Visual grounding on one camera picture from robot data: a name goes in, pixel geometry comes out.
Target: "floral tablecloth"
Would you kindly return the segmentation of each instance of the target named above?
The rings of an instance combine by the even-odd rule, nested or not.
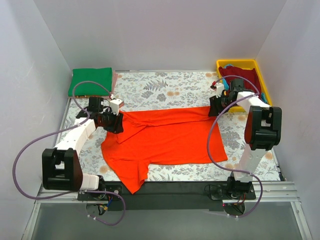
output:
[[[208,106],[213,95],[209,88],[217,78],[215,72],[119,72],[114,95],[124,100],[122,111],[145,111],[159,109],[189,108]],[[87,106],[88,99],[78,99]],[[74,124],[78,107],[73,100],[67,111],[63,128]],[[218,121],[222,141],[228,161],[222,166],[235,169],[244,151],[244,129],[247,115],[226,113]],[[107,181],[119,178],[106,164],[101,143],[106,131],[99,127],[84,144],[79,156],[84,173],[102,175]],[[279,173],[273,158],[268,152],[261,160],[255,174],[262,181],[279,181]],[[226,181],[230,172],[221,170],[212,163],[182,165],[149,165],[147,181]]]

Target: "white wall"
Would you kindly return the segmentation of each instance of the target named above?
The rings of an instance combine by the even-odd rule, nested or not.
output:
[[[275,149],[294,181],[313,239],[320,239],[320,2],[288,0],[257,56],[273,104],[282,108]]]
[[[59,129],[71,71],[32,0],[0,0],[0,239],[21,239],[34,201],[12,180],[18,151],[32,139]],[[27,149],[17,167],[21,187],[36,196],[41,154],[54,137]]]
[[[212,69],[255,58],[286,0],[34,0],[73,68]]]

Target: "robotic arm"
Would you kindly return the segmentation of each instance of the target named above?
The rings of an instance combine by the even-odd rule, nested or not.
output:
[[[65,138],[52,149],[42,153],[43,186],[48,190],[96,190],[99,188],[100,177],[82,173],[79,154],[88,137],[98,128],[118,134],[124,131],[123,114],[120,108],[124,105],[121,99],[112,99],[109,106],[103,106],[102,97],[90,97],[86,110],[90,118],[84,124],[72,129]],[[84,111],[76,116],[75,125],[87,118]],[[64,163],[64,169],[56,165]]]
[[[244,80],[236,78],[230,83],[230,92],[224,85],[213,82],[211,88],[214,96],[210,98],[209,117],[218,116],[232,102],[254,95],[245,88]],[[281,139],[282,110],[270,106],[257,96],[244,99],[238,103],[248,113],[244,130],[245,147],[239,161],[239,169],[254,173],[262,157]],[[242,172],[232,172],[227,181],[228,191],[235,195],[248,193],[252,187],[252,176]]]

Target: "maroon fabric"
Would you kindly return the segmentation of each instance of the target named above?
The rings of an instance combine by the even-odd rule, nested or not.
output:
[[[242,68],[236,67],[236,66],[227,66],[226,68],[219,67],[219,72],[222,77],[227,76],[227,75],[237,75],[237,76],[248,79],[259,90],[260,97],[261,97],[261,86],[260,86],[259,78],[258,78],[258,75],[257,75],[255,68],[252,70],[246,70],[246,69],[242,69]],[[230,82],[233,79],[236,79],[236,77],[231,76],[231,77],[225,78],[225,80],[228,84],[230,84]],[[253,86],[251,86],[251,84],[248,83],[247,81],[244,81],[244,87],[246,89],[251,89],[254,92],[256,92],[255,89],[253,88]]]

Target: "yellow plastic container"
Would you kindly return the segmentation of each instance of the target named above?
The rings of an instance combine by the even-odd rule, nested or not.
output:
[[[256,74],[258,75],[259,82],[261,85],[261,91],[265,94],[265,98],[270,106],[272,106],[272,101],[269,96],[265,81],[261,75],[261,72],[259,70],[258,64],[256,60],[254,59],[219,59],[216,61],[216,72],[218,74],[218,77],[221,78],[221,74],[219,72],[219,67],[224,67],[227,64],[232,64],[235,67],[246,69],[246,70],[252,70],[255,69]],[[230,108],[229,112],[245,112],[245,110],[241,106],[233,106]]]

